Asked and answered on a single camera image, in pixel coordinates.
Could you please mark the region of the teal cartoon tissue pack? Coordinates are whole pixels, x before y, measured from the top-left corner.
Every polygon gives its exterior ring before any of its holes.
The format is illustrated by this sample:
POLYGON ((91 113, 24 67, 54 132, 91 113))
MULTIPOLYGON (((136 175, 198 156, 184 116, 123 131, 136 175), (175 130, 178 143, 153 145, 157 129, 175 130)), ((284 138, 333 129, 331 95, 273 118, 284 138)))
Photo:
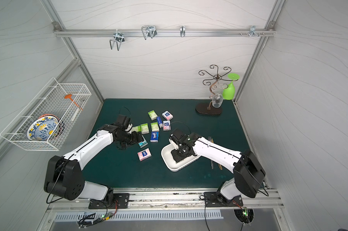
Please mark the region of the teal cartoon tissue pack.
POLYGON ((143 138, 143 140, 138 143, 140 148, 143 148, 143 147, 148 145, 148 142, 146 141, 145 137, 142 137, 142 138, 143 138))

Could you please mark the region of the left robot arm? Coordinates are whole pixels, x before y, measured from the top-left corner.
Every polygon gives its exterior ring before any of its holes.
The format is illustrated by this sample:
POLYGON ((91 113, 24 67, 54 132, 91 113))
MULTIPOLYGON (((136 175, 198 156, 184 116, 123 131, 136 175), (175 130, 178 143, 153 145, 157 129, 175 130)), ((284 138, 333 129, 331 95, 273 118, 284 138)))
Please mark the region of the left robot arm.
POLYGON ((130 118, 119 115, 114 123, 97 129, 78 148, 49 160, 44 191, 69 201, 81 198, 109 203, 113 200, 113 188, 86 181, 82 170, 100 151, 114 142, 126 148, 142 141, 142 133, 133 130, 130 118))

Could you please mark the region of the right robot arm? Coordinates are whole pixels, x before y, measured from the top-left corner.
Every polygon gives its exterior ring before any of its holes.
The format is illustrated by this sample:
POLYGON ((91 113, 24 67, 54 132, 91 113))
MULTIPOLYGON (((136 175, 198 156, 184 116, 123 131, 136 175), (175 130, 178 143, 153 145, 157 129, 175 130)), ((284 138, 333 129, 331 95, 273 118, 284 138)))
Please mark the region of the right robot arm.
POLYGON ((232 200, 236 196, 255 198, 266 176, 256 155, 227 149, 206 138, 192 133, 186 135, 176 129, 169 136, 170 144, 162 149, 166 166, 177 172, 200 157, 205 157, 233 173, 233 179, 226 181, 219 190, 220 195, 232 200))

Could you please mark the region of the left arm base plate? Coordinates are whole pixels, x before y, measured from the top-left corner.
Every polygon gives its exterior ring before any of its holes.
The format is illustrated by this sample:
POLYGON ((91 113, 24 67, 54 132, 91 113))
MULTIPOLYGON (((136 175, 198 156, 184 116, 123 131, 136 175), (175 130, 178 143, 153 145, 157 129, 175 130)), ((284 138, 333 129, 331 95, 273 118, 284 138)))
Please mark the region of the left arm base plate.
POLYGON ((90 199, 88 209, 128 208, 130 194, 109 192, 102 200, 90 199))

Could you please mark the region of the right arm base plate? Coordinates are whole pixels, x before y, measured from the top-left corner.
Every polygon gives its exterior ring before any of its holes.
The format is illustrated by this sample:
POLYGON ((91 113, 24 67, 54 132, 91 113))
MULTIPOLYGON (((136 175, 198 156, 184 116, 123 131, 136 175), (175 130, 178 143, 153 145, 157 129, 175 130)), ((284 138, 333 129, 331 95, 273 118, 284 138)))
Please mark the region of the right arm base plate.
POLYGON ((232 200, 226 199, 219 192, 205 192, 200 196, 200 199, 204 201, 205 206, 209 208, 225 208, 225 207, 243 207, 242 197, 236 196, 232 200))

